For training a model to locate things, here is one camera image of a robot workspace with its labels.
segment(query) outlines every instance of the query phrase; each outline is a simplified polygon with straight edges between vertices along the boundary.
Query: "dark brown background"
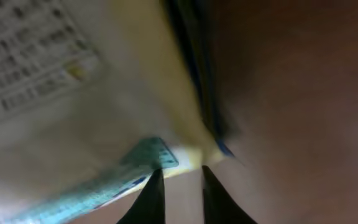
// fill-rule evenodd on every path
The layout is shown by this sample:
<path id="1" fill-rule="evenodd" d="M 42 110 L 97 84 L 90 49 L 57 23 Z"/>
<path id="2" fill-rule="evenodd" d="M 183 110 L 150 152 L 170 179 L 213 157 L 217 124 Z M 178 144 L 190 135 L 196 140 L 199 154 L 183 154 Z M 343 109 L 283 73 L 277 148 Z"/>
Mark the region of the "dark brown background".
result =
<path id="1" fill-rule="evenodd" d="M 358 1 L 214 0 L 214 23 L 237 156 L 216 175 L 260 224 L 358 223 Z M 200 175 L 166 180 L 168 224 L 203 222 Z M 115 223 L 135 197 L 75 223 Z"/>

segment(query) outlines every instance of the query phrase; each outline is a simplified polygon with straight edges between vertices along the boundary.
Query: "brown surface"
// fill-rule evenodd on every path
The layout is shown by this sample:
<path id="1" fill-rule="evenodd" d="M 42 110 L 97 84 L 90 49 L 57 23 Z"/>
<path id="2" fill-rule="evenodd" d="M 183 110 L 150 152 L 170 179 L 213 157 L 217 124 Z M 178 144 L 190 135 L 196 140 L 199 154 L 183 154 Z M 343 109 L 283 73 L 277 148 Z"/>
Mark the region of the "brown surface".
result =
<path id="1" fill-rule="evenodd" d="M 260 224 L 358 223 L 358 1 L 215 1 L 228 144 L 245 167 L 214 172 Z M 200 172 L 166 183 L 167 223 L 202 223 Z M 77 223 L 114 223 L 134 198 Z"/>

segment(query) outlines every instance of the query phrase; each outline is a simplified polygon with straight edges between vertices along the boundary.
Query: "black pointed object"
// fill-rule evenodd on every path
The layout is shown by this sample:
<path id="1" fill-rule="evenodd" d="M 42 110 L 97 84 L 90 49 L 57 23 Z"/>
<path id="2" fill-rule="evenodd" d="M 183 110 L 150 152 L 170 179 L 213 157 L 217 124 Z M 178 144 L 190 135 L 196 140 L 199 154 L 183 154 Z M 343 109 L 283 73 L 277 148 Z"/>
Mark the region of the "black pointed object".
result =
<path id="1" fill-rule="evenodd" d="M 205 224 L 257 224 L 233 201 L 208 166 L 203 166 L 203 174 Z"/>
<path id="2" fill-rule="evenodd" d="M 164 224 L 165 189 L 162 169 L 153 172 L 146 186 L 117 224 Z"/>

